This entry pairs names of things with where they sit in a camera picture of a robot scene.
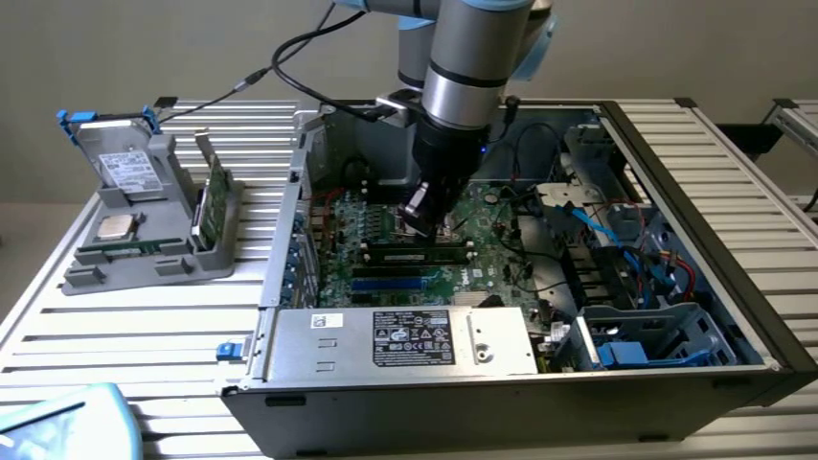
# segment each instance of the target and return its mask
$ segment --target white wall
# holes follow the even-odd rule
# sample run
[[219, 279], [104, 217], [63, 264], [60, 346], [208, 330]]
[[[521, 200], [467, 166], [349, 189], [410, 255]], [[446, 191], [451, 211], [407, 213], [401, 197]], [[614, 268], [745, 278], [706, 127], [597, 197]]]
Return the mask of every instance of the white wall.
[[[749, 122], [762, 117], [773, 97], [818, 98], [814, 0], [557, 4], [557, 40], [535, 81], [513, 88], [521, 96], [689, 96], [717, 121]], [[279, 43], [314, 27], [324, 5], [326, 0], [0, 2], [0, 201], [79, 202], [92, 192], [94, 175], [55, 125], [58, 108], [127, 111], [160, 95], [222, 94], [266, 63]], [[394, 28], [394, 18], [366, 17], [355, 30], [307, 48], [288, 64], [292, 73], [332, 96], [373, 97], [395, 85]], [[298, 97], [274, 76], [243, 96]], [[773, 165], [788, 166], [789, 191], [806, 193], [818, 166], [796, 153], [778, 158], [786, 161]]]

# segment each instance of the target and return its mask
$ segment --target teal object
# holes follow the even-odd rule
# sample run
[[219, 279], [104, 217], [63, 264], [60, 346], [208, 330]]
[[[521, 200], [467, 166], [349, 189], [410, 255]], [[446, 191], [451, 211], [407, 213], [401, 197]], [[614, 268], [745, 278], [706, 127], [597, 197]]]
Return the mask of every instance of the teal object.
[[139, 427], [116, 385], [96, 383], [0, 417], [0, 458], [140, 460]]

